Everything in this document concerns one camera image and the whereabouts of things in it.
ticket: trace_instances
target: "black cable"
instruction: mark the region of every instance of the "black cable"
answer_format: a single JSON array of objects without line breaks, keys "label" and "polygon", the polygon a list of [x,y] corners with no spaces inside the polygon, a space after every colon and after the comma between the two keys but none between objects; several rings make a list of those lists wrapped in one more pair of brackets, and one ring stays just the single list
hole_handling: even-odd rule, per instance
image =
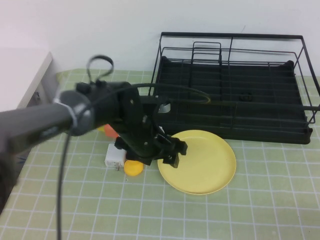
[{"label": "black cable", "polygon": [[115,67],[115,66],[114,66],[114,61],[113,61],[110,57],[105,56],[105,55],[95,55],[95,56],[91,57],[91,58],[89,59],[89,61],[87,62],[87,64],[86,64],[86,74],[88,75],[89,83],[90,83],[90,84],[93,84],[93,83],[94,83],[94,82],[92,81],[92,78],[91,78],[90,65],[91,65],[91,63],[92,63],[93,61],[98,60],[98,59],[102,59],[102,60],[105,60],[105,61],[107,61],[108,63],[110,63],[110,64],[111,64],[111,68],[110,68],[107,72],[105,72],[104,74],[99,75],[99,76],[96,78],[96,80],[100,79],[101,77],[107,76],[107,75],[111,74],[111,73],[114,71],[114,67]]},{"label": "black cable", "polygon": [[65,170],[65,163],[66,163],[66,155],[69,147],[71,137],[71,129],[68,131],[64,145],[63,145],[63,152],[61,156],[61,162],[59,167],[59,175],[58,175],[58,186],[57,186],[57,193],[56,193],[56,238],[58,240],[62,240],[62,228],[61,228],[61,196],[62,196],[62,183],[64,178],[64,170]]},{"label": "black cable", "polygon": [[[87,63],[86,65],[86,71],[89,77],[89,82],[90,84],[93,83],[92,78],[91,78],[91,73],[90,73],[90,64],[97,59],[103,59],[106,60],[107,62],[109,62],[111,64],[111,69],[109,71],[107,71],[106,73],[99,75],[97,80],[101,77],[107,76],[109,74],[111,74],[114,70],[114,62],[113,60],[108,57],[108,56],[104,56],[104,55],[96,55],[93,56]],[[211,102],[211,98],[210,95],[194,89],[194,88],[190,88],[190,87],[186,87],[186,86],[180,86],[180,85],[171,85],[171,84],[165,84],[165,83],[137,83],[137,84],[133,84],[129,87],[124,87],[124,88],[120,88],[117,89],[113,92],[110,92],[109,94],[98,98],[97,100],[93,101],[92,103],[88,104],[82,111],[80,111],[80,113],[77,115],[77,120],[79,121],[82,116],[84,115],[84,113],[93,108],[96,104],[98,104],[100,101],[103,101],[107,98],[109,98],[111,95],[120,93],[122,91],[125,91],[127,89],[135,89],[135,88],[155,88],[155,87],[169,87],[169,88],[176,88],[176,89],[181,89],[181,90],[185,90],[187,92],[192,92],[195,94],[200,95],[201,97],[204,97],[205,100],[179,100],[178,102],[183,102],[183,103],[197,103],[197,104],[208,104]],[[66,162],[66,155],[67,155],[67,151],[68,151],[68,146],[69,146],[69,142],[70,142],[70,138],[71,138],[71,129],[68,131],[67,136],[65,138],[64,141],[64,146],[63,146],[63,152],[61,155],[61,162],[60,162],[60,166],[59,166],[59,175],[58,175],[58,186],[57,186],[57,196],[56,196],[56,234],[57,234],[57,240],[62,240],[62,224],[61,224],[61,218],[62,218],[62,209],[61,209],[61,201],[62,201],[62,185],[63,185],[63,178],[64,178],[64,168],[65,168],[65,162]]]}]

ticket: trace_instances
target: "black dish rack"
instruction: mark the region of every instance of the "black dish rack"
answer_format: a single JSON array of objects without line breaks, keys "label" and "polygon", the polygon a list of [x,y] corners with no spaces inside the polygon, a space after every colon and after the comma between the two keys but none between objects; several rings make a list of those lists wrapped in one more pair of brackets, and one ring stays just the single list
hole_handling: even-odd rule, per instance
[{"label": "black dish rack", "polygon": [[225,139],[308,144],[320,109],[308,93],[313,85],[319,97],[320,87],[300,35],[162,32],[154,79],[211,97],[183,103],[201,98],[157,87],[153,95],[176,100],[156,116],[172,135],[198,129]]}]

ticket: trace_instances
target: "table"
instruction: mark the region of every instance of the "table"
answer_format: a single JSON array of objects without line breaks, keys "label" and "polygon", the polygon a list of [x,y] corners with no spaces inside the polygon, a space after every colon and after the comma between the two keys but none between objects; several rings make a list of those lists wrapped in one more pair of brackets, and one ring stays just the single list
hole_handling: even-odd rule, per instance
[{"label": "table", "polygon": [[26,107],[51,61],[46,49],[0,47],[0,112]]},{"label": "table", "polygon": [[[101,71],[93,70],[93,76]],[[84,69],[58,75],[64,89],[87,81]],[[116,71],[108,81],[149,82],[149,71]],[[320,119],[308,145],[226,140],[236,174],[222,190],[184,194],[157,163],[136,177],[104,163],[113,140],[73,137],[63,187],[66,240],[317,240],[320,236]],[[0,239],[56,239],[56,179],[64,134],[35,147],[0,216]]]}]

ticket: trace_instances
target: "orange object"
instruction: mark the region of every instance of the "orange object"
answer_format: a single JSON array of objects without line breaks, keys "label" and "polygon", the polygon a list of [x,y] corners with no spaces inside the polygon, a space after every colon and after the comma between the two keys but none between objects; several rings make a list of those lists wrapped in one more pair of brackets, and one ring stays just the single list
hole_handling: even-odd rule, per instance
[{"label": "orange object", "polygon": [[127,160],[124,163],[124,172],[129,176],[137,176],[139,175],[144,169],[144,164],[139,161],[134,160]]},{"label": "orange object", "polygon": [[117,137],[119,137],[118,133],[109,124],[104,125],[104,133],[107,137],[110,138],[116,139]]}]

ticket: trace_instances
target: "white wall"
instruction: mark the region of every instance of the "white wall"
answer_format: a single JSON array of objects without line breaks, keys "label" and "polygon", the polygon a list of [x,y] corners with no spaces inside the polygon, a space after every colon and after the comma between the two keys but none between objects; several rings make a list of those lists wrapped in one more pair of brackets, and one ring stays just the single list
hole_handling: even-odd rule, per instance
[{"label": "white wall", "polygon": [[106,54],[151,70],[162,31],[303,35],[320,75],[316,0],[1,0],[0,46],[45,47],[55,71]]}]

